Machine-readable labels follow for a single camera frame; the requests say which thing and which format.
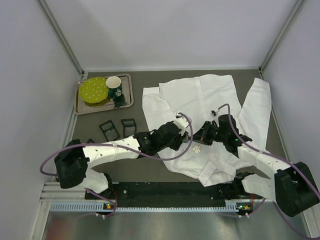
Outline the white shirt garment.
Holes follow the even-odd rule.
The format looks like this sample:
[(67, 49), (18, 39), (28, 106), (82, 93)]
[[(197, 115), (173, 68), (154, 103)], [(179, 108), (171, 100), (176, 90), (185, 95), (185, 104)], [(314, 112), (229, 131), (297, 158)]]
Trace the white shirt garment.
[[(219, 109), (220, 114), (233, 116), (239, 132), (250, 137), (251, 145), (259, 150), (267, 145), (271, 108), (270, 86), (259, 78), (254, 79), (243, 103), (238, 100), (230, 75), (175, 79), (145, 88), (142, 94), (142, 109), (149, 130), (173, 121), (181, 112), (191, 119), (196, 132), (205, 121), (212, 120), (211, 111)], [(201, 152), (193, 152), (193, 146), (200, 146)], [(167, 148), (160, 151), (159, 156), (169, 171), (197, 179), (205, 187), (232, 181), (238, 169), (249, 166), (218, 142), (210, 146), (183, 144), (178, 151)]]

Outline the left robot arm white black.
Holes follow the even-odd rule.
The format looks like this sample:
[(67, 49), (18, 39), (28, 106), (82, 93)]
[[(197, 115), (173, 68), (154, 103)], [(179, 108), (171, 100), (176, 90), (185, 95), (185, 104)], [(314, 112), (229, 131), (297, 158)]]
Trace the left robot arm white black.
[(123, 159), (153, 157), (164, 149), (177, 151), (188, 135), (188, 126), (188, 121), (181, 117), (151, 132), (139, 132), (113, 142), (84, 145), (72, 141), (54, 159), (60, 188), (82, 187), (100, 194), (111, 188), (112, 181), (94, 167)]

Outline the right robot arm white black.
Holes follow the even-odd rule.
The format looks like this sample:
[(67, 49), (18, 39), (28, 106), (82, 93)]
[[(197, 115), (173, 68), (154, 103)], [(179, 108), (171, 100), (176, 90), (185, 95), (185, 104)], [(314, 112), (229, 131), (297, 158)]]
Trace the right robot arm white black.
[(273, 201), (289, 217), (320, 202), (317, 185), (305, 163), (289, 164), (268, 152), (249, 147), (252, 139), (239, 133), (236, 120), (231, 115), (224, 114), (216, 120), (205, 121), (193, 135), (193, 141), (206, 146), (221, 143), (227, 152), (264, 173), (265, 177), (253, 173), (241, 177), (240, 189)]

